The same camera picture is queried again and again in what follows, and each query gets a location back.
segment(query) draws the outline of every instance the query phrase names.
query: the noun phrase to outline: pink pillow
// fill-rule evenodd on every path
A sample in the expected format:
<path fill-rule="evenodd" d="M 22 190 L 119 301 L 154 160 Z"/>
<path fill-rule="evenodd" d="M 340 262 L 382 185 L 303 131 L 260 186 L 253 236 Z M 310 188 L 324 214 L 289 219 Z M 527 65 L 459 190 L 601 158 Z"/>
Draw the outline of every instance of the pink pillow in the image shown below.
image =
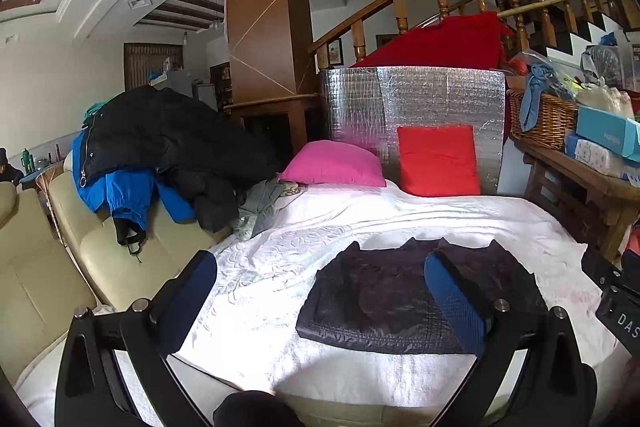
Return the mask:
<path fill-rule="evenodd" d="M 320 140 L 306 144 L 280 179 L 307 185 L 335 183 L 386 187 L 376 155 L 350 143 Z"/>

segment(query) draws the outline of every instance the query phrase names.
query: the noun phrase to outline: recessed ceiling light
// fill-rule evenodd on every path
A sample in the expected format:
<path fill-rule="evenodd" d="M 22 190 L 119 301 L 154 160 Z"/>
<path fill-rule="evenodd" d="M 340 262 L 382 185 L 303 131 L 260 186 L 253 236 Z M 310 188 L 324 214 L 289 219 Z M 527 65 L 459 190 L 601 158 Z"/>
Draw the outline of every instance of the recessed ceiling light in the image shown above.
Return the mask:
<path fill-rule="evenodd" d="M 132 10 L 135 8 L 142 8 L 145 6 L 151 6 L 151 0 L 127 0 L 129 8 Z"/>

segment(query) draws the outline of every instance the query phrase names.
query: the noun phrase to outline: light blue box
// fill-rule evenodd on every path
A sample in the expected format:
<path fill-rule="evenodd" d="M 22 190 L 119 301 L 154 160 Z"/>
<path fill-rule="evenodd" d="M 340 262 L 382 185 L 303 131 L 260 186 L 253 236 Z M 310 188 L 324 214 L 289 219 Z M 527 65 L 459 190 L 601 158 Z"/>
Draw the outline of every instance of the light blue box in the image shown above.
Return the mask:
<path fill-rule="evenodd" d="M 575 132 L 634 162 L 640 161 L 640 123 L 581 105 Z"/>

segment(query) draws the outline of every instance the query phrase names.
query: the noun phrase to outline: white bedsheet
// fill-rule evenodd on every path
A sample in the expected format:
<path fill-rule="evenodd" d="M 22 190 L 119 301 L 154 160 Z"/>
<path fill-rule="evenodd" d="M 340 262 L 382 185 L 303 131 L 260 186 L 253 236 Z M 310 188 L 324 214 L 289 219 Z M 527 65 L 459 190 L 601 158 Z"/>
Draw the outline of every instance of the white bedsheet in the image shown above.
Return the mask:
<path fill-rule="evenodd" d="M 496 239 L 530 272 L 551 307 L 567 309 L 582 361 L 596 367 L 616 340 L 594 317 L 600 292 L 580 269 L 586 245 L 532 203 L 516 198 L 417 198 L 387 188 L 310 187 L 280 211 L 276 226 L 212 252 L 218 279 L 178 355 L 242 389 L 341 403 L 445 404 L 471 355 L 381 355 L 300 339 L 298 311 L 317 270 L 352 241 L 363 250 L 409 238 L 485 247 Z M 500 396 L 509 394 L 509 375 Z"/>

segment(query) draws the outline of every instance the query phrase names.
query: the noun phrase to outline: beige leather sofa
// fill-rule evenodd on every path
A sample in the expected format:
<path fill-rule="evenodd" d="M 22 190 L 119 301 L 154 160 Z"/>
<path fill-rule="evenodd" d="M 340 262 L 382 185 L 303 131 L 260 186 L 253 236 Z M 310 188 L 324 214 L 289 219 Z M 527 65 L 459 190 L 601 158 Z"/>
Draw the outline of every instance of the beige leather sofa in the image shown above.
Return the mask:
<path fill-rule="evenodd" d="M 0 183 L 0 367 L 9 382 L 66 333 L 79 306 L 95 308 L 95 297 L 52 235 L 36 191 Z"/>
<path fill-rule="evenodd" d="M 174 223 L 161 202 L 149 209 L 147 240 L 139 256 L 116 241 L 113 219 L 92 213 L 78 196 L 70 172 L 49 184 L 49 200 L 69 250 L 103 304 L 126 309 L 135 299 L 152 298 L 162 284 L 180 273 L 198 250 L 207 250 L 228 235 L 210 234 L 197 223 Z"/>

